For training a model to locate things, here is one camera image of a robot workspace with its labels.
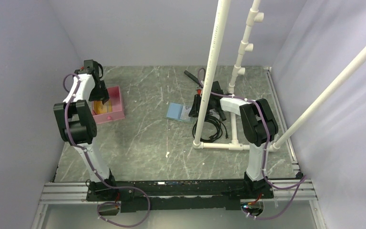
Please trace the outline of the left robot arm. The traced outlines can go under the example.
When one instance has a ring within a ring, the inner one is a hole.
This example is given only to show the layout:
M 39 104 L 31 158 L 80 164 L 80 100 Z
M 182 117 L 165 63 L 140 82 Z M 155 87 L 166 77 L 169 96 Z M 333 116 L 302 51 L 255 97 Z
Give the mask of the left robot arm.
M 53 107 L 60 136 L 74 147 L 83 158 L 90 173 L 88 190 L 99 192 L 105 200 L 118 194 L 114 177 L 96 146 L 97 124 L 90 111 L 89 102 L 105 104 L 109 100 L 103 67 L 95 60 L 85 60 L 80 69 L 66 75 L 72 78 L 71 88 L 66 88 L 66 98 Z

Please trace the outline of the silver grey credit card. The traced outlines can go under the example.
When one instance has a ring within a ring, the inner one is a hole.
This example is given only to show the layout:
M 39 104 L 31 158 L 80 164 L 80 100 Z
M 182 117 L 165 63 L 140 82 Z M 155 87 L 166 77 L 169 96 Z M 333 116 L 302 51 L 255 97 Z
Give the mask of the silver grey credit card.
M 192 117 L 190 116 L 191 108 L 192 108 L 191 106 L 182 107 L 182 111 L 181 111 L 181 115 L 180 115 L 181 121 L 188 122 L 188 123 L 192 122 Z

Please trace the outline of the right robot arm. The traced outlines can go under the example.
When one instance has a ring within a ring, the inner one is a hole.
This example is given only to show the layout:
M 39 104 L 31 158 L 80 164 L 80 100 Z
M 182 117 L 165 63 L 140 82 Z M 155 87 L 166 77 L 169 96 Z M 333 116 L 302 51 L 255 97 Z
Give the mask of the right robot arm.
M 278 133 L 278 124 L 266 99 L 251 100 L 234 94 L 223 94 L 220 87 L 212 87 L 210 98 L 220 111 L 227 111 L 241 118 L 244 136 L 250 143 L 249 161 L 244 174 L 244 193 L 249 198 L 257 197 L 271 184 L 266 177 L 268 147 Z

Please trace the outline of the green card holder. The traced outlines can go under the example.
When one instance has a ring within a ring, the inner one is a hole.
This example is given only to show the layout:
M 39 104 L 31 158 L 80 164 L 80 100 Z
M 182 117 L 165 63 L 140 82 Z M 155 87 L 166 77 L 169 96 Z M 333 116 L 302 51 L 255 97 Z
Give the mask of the green card holder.
M 177 104 L 177 103 L 169 103 L 167 113 L 166 113 L 166 118 L 170 119 L 170 120 L 174 120 L 174 121 L 183 122 L 180 120 L 180 115 L 181 115 L 183 106 L 185 106 L 185 105 Z

